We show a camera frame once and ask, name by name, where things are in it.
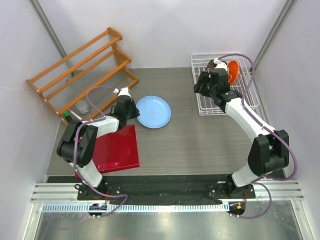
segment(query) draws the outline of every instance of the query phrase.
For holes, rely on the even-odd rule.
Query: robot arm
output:
[[[230,89],[226,63],[215,59],[210,72],[203,71],[194,86],[194,92],[210,97],[224,113],[232,117],[248,135],[252,142],[247,164],[227,177],[227,187],[231,194],[242,194],[243,189],[259,177],[288,166],[289,151],[268,131],[263,129],[243,108],[242,95]],[[289,136],[284,130],[277,131],[264,122],[245,103],[250,113],[263,126],[268,127],[289,144]]]
[[[106,115],[104,120],[85,125],[79,134],[76,164],[85,182],[96,188],[99,192],[106,192],[106,185],[103,176],[97,170],[92,160],[96,139],[121,130],[127,125],[127,120],[138,117],[139,110],[129,93],[129,88],[124,87],[118,93],[116,105],[112,111]],[[75,135],[78,127],[84,123],[77,119],[72,119],[70,115],[65,115],[68,126],[64,131],[62,139],[57,147],[57,155],[62,157],[71,166],[74,166]]]

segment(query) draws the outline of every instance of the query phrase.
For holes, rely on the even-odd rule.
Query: blue plate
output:
[[[158,96],[145,96],[138,101],[136,107],[140,111],[138,121],[147,128],[162,128],[171,118],[170,106]]]

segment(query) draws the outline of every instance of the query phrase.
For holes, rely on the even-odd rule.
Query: gray floor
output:
[[[268,202],[248,202],[256,216]],[[119,213],[100,220],[87,213],[43,213],[36,240],[302,240],[290,201],[274,201],[263,217],[236,219],[226,212]],[[57,230],[55,227],[69,228]]]
[[[110,175],[229,174],[246,164],[251,143],[236,122],[228,116],[199,116],[190,68],[131,71],[139,77],[139,83],[131,89],[135,102],[148,95],[163,98],[171,107],[172,117],[159,129],[149,129],[136,119],[131,120],[130,124],[136,127],[140,167]],[[98,75],[91,75],[91,84]],[[123,76],[114,77],[106,84],[121,87],[126,81]],[[94,103],[105,103],[104,98],[110,96],[112,93],[104,89],[90,95]],[[73,168],[56,154],[64,129],[65,125],[60,124],[48,175],[74,174]]]

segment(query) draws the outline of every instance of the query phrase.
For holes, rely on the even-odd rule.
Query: clear plastic cup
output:
[[[80,111],[82,114],[87,114],[89,112],[88,103],[85,100],[80,100],[75,105],[76,109]]]

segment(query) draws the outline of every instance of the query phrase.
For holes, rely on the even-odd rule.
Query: orange plate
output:
[[[228,64],[228,82],[230,85],[234,84],[239,74],[239,64],[237,61],[231,61]]]

